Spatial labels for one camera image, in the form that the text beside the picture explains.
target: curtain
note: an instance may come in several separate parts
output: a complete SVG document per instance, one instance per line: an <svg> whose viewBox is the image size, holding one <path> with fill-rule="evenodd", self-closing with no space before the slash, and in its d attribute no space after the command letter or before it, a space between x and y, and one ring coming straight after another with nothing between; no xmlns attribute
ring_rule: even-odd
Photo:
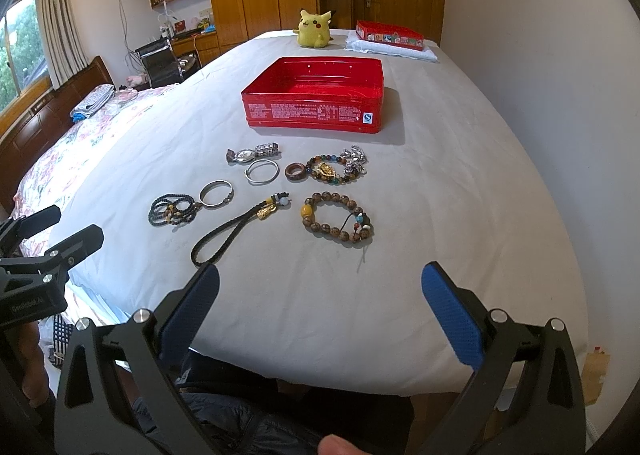
<svg viewBox="0 0 640 455"><path fill-rule="evenodd" d="M51 83L59 88L88 65L71 3L69 0L36 0L36 12Z"/></svg>

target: window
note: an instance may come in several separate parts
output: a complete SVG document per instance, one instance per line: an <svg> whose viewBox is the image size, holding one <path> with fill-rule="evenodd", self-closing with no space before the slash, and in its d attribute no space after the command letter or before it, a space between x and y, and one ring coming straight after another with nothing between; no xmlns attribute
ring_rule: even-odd
<svg viewBox="0 0 640 455"><path fill-rule="evenodd" d="M0 19L0 112L45 74L36 0L20 0Z"/></svg>

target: yellow plush toy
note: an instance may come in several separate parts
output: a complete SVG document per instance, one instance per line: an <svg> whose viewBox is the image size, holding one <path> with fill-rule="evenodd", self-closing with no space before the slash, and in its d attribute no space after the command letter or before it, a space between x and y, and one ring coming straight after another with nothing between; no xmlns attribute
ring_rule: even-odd
<svg viewBox="0 0 640 455"><path fill-rule="evenodd" d="M321 49L325 47L331 36L329 36L329 24L331 23L331 11L319 15L309 14L306 10L300 11L300 24L298 30L294 30L298 35L300 47L313 47Z"/></svg>

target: white tablecloth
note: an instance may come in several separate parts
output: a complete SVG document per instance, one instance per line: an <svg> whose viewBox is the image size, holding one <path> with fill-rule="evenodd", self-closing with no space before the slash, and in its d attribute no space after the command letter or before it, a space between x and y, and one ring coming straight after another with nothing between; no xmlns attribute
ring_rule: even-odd
<svg viewBox="0 0 640 455"><path fill-rule="evenodd" d="M578 364L587 347L582 280L558 211L529 157L474 84L439 49L440 63L382 60L383 130L376 135L250 128L240 92L280 56L349 55L335 34L324 50L293 35L259 38L224 54L164 96L100 162L66 208L54 243L91 223L102 250L71 271L127 313L153 309L194 273L190 251L206 232L274 192L292 206L249 223L218 262L222 287L194 348L267 376L380 393L460 390L459 364L420 291L420 272L438 260L488 308L523 323L561 317ZM227 148L275 141L291 162L337 154L352 143L369 156L362 179L329 191L370 215L370 244L342 245L303 228L300 206L327 187L281 174L249 186ZM153 228L151 202L197 196L230 180L236 197L181 228ZM320 207L341 225L344 210ZM209 244L208 258L225 237Z"/></svg>

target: brown ring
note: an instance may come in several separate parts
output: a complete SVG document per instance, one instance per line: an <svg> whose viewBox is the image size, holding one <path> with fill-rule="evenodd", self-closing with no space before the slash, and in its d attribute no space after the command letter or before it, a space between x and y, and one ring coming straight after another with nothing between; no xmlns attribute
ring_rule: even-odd
<svg viewBox="0 0 640 455"><path fill-rule="evenodd" d="M289 164L285 170L284 175L286 175L289 180L303 180L306 177L306 167L302 162L294 162L293 164Z"/></svg>

